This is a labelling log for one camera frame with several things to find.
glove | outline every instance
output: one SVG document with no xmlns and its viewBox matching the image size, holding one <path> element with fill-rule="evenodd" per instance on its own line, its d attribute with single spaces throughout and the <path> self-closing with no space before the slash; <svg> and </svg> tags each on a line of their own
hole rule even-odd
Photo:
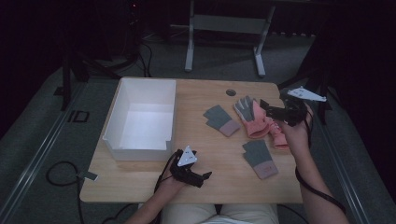
<svg viewBox="0 0 396 224">
<path fill-rule="evenodd" d="M 274 148 L 276 149 L 289 149 L 288 142 L 286 141 L 285 134 L 282 133 L 279 125 L 275 123 L 272 119 L 269 119 L 270 134 L 274 139 Z"/>
<path fill-rule="evenodd" d="M 240 99 L 233 108 L 244 123 L 249 138 L 261 138 L 268 134 L 269 125 L 266 122 L 265 110 L 260 108 L 256 100 L 251 100 L 246 96 Z"/>
<path fill-rule="evenodd" d="M 263 140 L 255 140 L 247 142 L 243 145 L 245 160 L 253 168 L 254 172 L 260 179 L 264 179 L 270 175 L 275 175 L 278 170 L 268 151 L 267 145 Z"/>
<path fill-rule="evenodd" d="M 208 109 L 204 116 L 208 119 L 207 125 L 218 130 L 227 137 L 241 128 L 241 125 L 233 120 L 220 105 Z"/>
</svg>

white box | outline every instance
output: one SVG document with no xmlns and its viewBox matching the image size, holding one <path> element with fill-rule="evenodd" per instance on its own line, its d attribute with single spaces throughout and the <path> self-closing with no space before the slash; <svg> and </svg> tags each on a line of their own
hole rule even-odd
<svg viewBox="0 0 396 224">
<path fill-rule="evenodd" d="M 122 78 L 103 139 L 116 161 L 167 161 L 176 118 L 176 81 Z"/>
</svg>

person's hand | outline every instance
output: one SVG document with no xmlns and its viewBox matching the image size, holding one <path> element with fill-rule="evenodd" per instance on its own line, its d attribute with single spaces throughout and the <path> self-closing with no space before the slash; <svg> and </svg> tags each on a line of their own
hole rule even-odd
<svg viewBox="0 0 396 224">
<path fill-rule="evenodd" d="M 306 122 L 310 125 L 312 121 L 313 112 L 309 105 L 305 104 L 309 114 L 306 115 Z M 282 129 L 282 132 L 286 136 L 286 141 L 290 147 L 291 154 L 294 157 L 303 156 L 306 153 L 309 153 L 309 145 L 308 145 L 308 135 L 310 130 L 305 125 L 304 121 L 301 121 L 299 124 L 296 124 L 294 127 L 290 127 L 284 121 L 276 120 L 276 123 Z"/>
</svg>

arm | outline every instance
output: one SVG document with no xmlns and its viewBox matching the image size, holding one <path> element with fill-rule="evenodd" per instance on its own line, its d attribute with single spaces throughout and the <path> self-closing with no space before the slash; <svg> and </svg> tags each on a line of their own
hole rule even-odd
<svg viewBox="0 0 396 224">
<path fill-rule="evenodd" d="M 311 119 L 311 116 L 307 115 L 308 123 L 311 122 Z M 290 127 L 279 121 L 278 125 L 286 136 L 291 154 L 294 156 L 297 169 L 303 180 L 312 188 L 332 196 L 309 151 L 308 130 L 304 122 Z M 300 186 L 300 188 L 309 223 L 348 223 L 347 217 L 336 205 L 324 200 L 303 186 Z"/>
<path fill-rule="evenodd" d="M 164 176 L 171 176 L 169 167 Z M 148 224 L 180 192 L 186 184 L 173 177 L 164 178 L 161 185 L 143 206 L 126 220 L 125 224 Z"/>
</svg>

beige pants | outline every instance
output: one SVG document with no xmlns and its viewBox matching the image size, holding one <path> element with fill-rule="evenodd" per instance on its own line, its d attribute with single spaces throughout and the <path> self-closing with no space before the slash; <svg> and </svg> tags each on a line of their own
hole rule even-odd
<svg viewBox="0 0 396 224">
<path fill-rule="evenodd" d="M 247 223 L 279 223 L 275 204 L 224 204 L 220 215 Z M 168 204 L 163 209 L 162 224 L 197 224 L 217 217 L 213 204 Z"/>
</svg>

